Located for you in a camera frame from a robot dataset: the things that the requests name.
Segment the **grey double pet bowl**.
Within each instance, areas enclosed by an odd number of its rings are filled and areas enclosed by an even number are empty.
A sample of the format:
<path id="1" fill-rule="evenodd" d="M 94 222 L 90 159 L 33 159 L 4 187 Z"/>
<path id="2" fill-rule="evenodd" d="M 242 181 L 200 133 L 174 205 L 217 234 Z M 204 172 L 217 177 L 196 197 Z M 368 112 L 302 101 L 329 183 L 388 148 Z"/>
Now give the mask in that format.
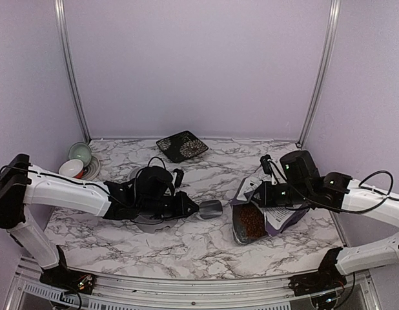
<path id="1" fill-rule="evenodd" d="M 177 220 L 169 220 L 169 221 L 161 221 L 161 220 L 153 220 L 148 216 L 139 215 L 136 219 L 136 226 L 143 231 L 144 233 L 154 234 L 159 231 L 163 231 L 165 229 L 170 229 L 177 224 Z"/>

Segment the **purple pet food bag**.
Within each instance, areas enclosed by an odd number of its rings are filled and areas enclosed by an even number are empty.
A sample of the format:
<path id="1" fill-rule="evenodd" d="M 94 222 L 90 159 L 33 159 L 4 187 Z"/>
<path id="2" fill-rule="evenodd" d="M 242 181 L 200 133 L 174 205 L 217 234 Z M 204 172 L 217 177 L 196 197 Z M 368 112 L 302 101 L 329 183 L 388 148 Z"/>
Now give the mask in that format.
<path id="1" fill-rule="evenodd" d="M 308 212 L 304 208 L 303 200 L 300 197 L 300 204 L 292 207 L 259 207 L 254 202 L 254 191 L 264 182 L 272 183 L 270 176 L 252 174 L 242 179 L 238 190 L 230 201 L 232 208 L 232 231 L 234 239 L 240 245 L 248 245 L 264 237 L 274 237 L 284 232 L 290 226 L 298 223 Z M 245 235 L 245 229 L 240 222 L 240 210 L 245 205 L 253 205 L 260 210 L 265 220 L 267 234 L 261 238 L 252 239 Z"/>

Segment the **metal food scoop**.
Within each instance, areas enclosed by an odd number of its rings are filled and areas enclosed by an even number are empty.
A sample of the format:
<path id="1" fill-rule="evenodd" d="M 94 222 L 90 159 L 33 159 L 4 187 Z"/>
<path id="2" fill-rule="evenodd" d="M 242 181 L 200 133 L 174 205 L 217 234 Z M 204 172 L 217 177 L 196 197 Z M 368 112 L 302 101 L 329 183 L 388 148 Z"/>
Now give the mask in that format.
<path id="1" fill-rule="evenodd" d="M 223 214 L 223 206 L 219 200 L 203 201 L 199 204 L 199 217 L 202 220 L 210 220 Z"/>

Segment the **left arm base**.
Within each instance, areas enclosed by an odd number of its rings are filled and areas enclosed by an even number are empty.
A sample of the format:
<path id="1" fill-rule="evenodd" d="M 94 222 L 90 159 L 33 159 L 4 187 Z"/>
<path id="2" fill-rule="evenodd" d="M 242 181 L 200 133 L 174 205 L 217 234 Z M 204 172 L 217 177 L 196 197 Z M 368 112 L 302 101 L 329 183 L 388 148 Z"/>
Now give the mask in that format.
<path id="1" fill-rule="evenodd" d="M 40 276 L 39 281 L 42 284 L 51 285 L 60 289 L 68 289 L 71 292 L 75 291 L 91 295 L 96 282 L 96 276 L 94 274 L 86 274 L 76 271 L 66 276 L 50 276 L 49 274 L 43 273 Z"/>

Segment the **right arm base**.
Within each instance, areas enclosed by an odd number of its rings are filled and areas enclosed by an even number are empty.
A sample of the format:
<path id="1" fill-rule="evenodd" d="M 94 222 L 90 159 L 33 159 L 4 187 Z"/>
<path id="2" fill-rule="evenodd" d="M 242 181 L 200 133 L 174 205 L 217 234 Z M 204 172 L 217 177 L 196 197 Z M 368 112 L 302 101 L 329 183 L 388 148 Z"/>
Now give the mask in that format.
<path id="1" fill-rule="evenodd" d="M 325 273 L 309 273 L 290 277 L 288 286 L 295 296 L 303 296 L 343 287 L 346 284 L 344 276 L 332 277 Z"/>

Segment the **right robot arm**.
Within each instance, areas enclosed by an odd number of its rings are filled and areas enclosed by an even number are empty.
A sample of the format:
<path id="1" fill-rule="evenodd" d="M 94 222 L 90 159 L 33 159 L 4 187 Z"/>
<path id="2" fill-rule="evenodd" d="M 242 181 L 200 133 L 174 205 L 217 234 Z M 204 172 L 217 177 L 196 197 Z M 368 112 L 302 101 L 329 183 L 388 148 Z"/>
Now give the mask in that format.
<path id="1" fill-rule="evenodd" d="M 269 156 L 260 159 L 265 174 L 252 200 L 265 210 L 280 207 L 297 215 L 308 209 L 325 209 L 337 214 L 366 216 L 399 228 L 399 195 L 393 195 L 393 175 L 378 170 L 363 180 L 339 172 L 320 176 L 310 152 L 292 151 L 275 164 Z M 340 275 L 364 269 L 399 264 L 399 232 L 358 247 L 335 248 L 324 257 L 330 264 L 313 274 L 319 289 L 328 288 Z"/>

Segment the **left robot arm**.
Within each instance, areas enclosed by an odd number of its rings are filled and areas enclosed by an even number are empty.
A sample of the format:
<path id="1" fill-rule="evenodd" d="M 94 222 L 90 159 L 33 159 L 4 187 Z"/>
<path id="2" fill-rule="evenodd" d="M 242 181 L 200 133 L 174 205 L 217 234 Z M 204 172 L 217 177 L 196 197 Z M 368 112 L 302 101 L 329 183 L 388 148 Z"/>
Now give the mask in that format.
<path id="1" fill-rule="evenodd" d="M 164 165 L 134 169 L 128 181 L 86 181 L 62 176 L 30 163 L 18 154 L 0 170 L 0 229 L 24 247 L 60 287 L 74 283 L 63 250 L 38 226 L 26 205 L 73 209 L 106 220 L 129 220 L 138 225 L 162 225 L 188 218 L 199 211 L 179 189 L 184 173 L 170 172 Z"/>

